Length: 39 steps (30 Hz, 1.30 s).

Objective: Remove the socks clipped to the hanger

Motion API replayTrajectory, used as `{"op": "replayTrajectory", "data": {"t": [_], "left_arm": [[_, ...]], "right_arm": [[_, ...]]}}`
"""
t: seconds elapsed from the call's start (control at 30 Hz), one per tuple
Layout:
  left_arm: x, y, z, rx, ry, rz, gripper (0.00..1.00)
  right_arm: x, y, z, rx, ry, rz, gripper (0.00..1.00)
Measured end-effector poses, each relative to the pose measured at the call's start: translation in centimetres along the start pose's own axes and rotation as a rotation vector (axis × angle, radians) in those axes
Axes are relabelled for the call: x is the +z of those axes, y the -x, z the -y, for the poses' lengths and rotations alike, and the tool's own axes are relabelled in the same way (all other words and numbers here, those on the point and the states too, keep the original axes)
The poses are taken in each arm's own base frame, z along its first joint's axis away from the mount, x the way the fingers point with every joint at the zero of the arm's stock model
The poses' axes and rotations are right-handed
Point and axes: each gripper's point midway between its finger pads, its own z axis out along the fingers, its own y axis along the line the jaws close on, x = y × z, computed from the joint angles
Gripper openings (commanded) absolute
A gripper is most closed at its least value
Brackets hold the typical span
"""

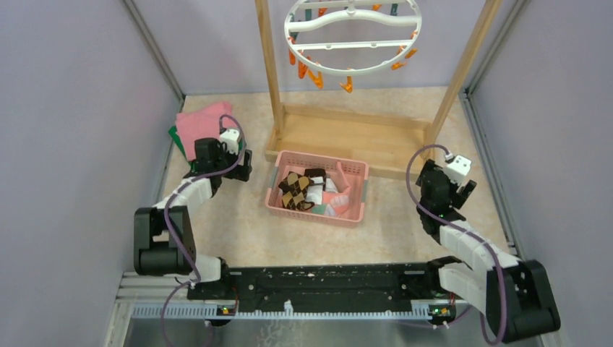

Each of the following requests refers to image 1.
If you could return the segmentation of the pink plastic basket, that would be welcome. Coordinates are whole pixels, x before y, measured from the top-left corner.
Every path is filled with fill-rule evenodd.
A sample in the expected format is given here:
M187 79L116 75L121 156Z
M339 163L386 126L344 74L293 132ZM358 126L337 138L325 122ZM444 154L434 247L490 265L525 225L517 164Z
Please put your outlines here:
M282 217L355 228L364 217L368 178L363 161L284 150L265 206Z

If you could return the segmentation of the pink teal sock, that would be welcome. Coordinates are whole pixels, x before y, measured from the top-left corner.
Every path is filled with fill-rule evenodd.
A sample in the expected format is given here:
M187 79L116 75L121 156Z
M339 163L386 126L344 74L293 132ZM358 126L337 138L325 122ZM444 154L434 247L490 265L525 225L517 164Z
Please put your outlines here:
M335 172L340 178L340 183L336 184L330 174L326 175L325 188L321 193L321 203L315 204L311 213L339 218L348 211L351 186L348 184L341 162L336 163Z

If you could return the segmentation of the white black striped sock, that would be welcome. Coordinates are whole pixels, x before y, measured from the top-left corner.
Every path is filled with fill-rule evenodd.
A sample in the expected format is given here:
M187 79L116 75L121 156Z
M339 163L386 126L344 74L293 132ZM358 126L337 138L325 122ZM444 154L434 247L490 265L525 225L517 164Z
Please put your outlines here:
M331 194L338 193L335 182L329 176L325 178L322 176L312 177L312 181L313 184L310 185L306 191L306 202L312 202L315 205L323 205L325 192Z

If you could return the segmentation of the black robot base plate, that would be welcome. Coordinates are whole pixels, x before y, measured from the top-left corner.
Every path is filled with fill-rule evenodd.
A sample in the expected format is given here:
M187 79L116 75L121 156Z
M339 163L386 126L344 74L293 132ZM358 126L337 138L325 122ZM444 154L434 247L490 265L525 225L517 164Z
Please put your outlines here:
M467 314L441 289L427 264L228 267L198 283L189 300L214 304L226 320L397 320L447 327Z

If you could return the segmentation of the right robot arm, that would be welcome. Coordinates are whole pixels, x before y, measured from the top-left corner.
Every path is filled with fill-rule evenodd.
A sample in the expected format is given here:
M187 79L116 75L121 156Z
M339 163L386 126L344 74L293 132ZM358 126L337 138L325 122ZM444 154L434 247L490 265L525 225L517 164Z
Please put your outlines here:
M481 314L495 343L512 343L561 328L561 318L545 267L521 260L480 235L460 214L475 181L462 184L470 161L457 157L446 166L425 162L416 180L416 210L423 229L452 252L430 262L425 291L434 298L458 295Z

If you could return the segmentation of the brown argyle sock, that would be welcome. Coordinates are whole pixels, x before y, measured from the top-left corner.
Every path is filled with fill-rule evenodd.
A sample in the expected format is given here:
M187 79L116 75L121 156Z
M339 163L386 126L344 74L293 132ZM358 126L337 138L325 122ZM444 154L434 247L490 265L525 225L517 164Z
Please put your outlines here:
M278 184L281 206L287 210L308 211L314 203L306 202L307 188L313 184L312 177L326 177L322 168L308 168L303 173L289 171Z

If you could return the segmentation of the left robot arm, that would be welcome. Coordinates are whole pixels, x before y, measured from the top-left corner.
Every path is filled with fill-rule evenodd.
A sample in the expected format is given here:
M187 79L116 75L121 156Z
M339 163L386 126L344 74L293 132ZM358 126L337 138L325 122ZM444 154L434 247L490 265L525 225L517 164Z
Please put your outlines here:
M223 274L219 257L201 254L194 242L192 217L209 200L223 179L248 181L252 153L244 139L208 137L194 144L195 159L177 188L151 207L134 213L134 269L139 275L188 275L204 283L215 299L229 295L232 280Z

